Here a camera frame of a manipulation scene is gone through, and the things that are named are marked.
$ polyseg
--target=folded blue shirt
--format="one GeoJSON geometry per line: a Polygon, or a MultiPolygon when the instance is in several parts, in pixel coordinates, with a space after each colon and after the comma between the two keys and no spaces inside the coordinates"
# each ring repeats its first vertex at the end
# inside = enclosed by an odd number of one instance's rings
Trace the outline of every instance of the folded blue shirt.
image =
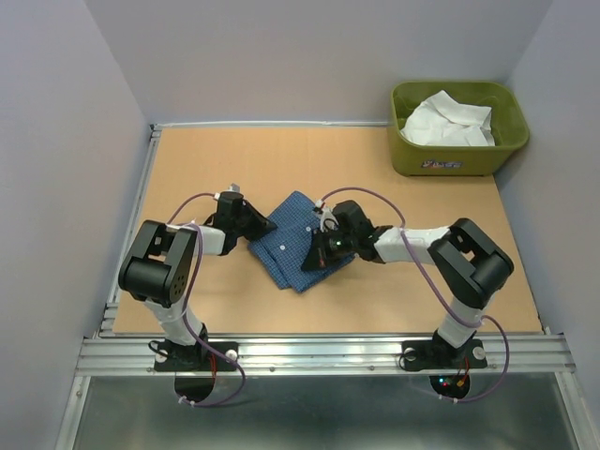
{"type": "Polygon", "coordinates": [[[293,192],[269,216],[277,224],[277,229],[248,244],[250,252],[261,260],[280,289],[292,287],[303,293],[354,258],[349,256],[323,270],[303,272],[300,269],[310,249],[311,230],[320,226],[319,219],[312,212],[313,207],[314,202],[309,197],[302,192],[293,192]]]}

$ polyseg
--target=black mounting bracket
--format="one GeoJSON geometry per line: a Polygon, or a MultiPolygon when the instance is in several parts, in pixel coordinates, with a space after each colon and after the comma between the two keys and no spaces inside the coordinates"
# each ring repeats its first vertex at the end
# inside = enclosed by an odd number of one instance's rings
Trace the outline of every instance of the black mounting bracket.
{"type": "Polygon", "coordinates": [[[467,340],[460,349],[452,349],[440,338],[411,339],[402,342],[402,355],[398,362],[407,372],[459,370],[465,367],[465,358],[469,361],[469,368],[488,366],[483,342],[473,338],[467,340]]]}

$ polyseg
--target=basket label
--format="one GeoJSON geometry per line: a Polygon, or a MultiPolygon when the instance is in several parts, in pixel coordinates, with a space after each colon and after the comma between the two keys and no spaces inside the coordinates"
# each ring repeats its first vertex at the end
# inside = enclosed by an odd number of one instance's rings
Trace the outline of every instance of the basket label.
{"type": "Polygon", "coordinates": [[[421,164],[422,169],[458,169],[462,166],[462,161],[436,161],[428,159],[421,164]]]}

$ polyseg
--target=wooden board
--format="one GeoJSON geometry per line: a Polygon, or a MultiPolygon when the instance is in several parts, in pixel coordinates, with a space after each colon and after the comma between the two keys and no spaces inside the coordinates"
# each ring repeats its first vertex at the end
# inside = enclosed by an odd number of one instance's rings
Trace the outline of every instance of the wooden board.
{"type": "MultiPolygon", "coordinates": [[[[187,197],[221,191],[234,182],[265,215],[293,191],[311,199],[340,187],[371,188],[392,200],[409,228],[434,228],[473,219],[513,259],[516,271],[489,313],[508,331],[539,332],[517,247],[492,177],[404,177],[392,169],[381,127],[179,128],[162,131],[142,208],[142,219],[166,220],[187,197]]],[[[383,202],[363,193],[354,199],[375,225],[398,224],[383,202]]],[[[216,204],[189,204],[177,221],[204,221],[216,204]]],[[[447,298],[442,277],[428,268],[447,298]]],[[[352,262],[303,294],[279,290],[240,239],[226,257],[202,262],[190,299],[209,332],[379,333],[432,332],[444,311],[412,263],[352,262]]],[[[493,330],[488,324],[486,330],[493,330]]],[[[128,294],[115,332],[159,332],[152,313],[128,294]]]]}

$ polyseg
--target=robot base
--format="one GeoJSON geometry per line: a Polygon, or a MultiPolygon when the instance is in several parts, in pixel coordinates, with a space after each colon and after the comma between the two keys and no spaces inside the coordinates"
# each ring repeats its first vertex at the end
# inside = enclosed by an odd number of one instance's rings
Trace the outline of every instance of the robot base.
{"type": "MultiPolygon", "coordinates": [[[[200,333],[202,340],[208,341],[206,328],[204,327],[200,333]]],[[[233,341],[218,341],[211,342],[211,347],[221,353],[226,353],[233,350],[236,353],[239,350],[237,342],[233,341]]],[[[208,351],[200,344],[195,345],[179,345],[171,342],[168,339],[162,340],[157,344],[159,353],[166,353],[169,356],[164,357],[157,354],[154,362],[154,370],[156,372],[209,372],[211,371],[210,361],[207,358],[208,351]]],[[[218,372],[235,372],[236,368],[231,364],[223,361],[221,358],[216,358],[218,372]]]]}
{"type": "Polygon", "coordinates": [[[465,366],[465,358],[469,368],[486,368],[488,360],[484,346],[479,339],[469,339],[459,349],[448,349],[435,339],[410,340],[402,343],[400,367],[408,372],[426,369],[456,369],[465,366]]]}

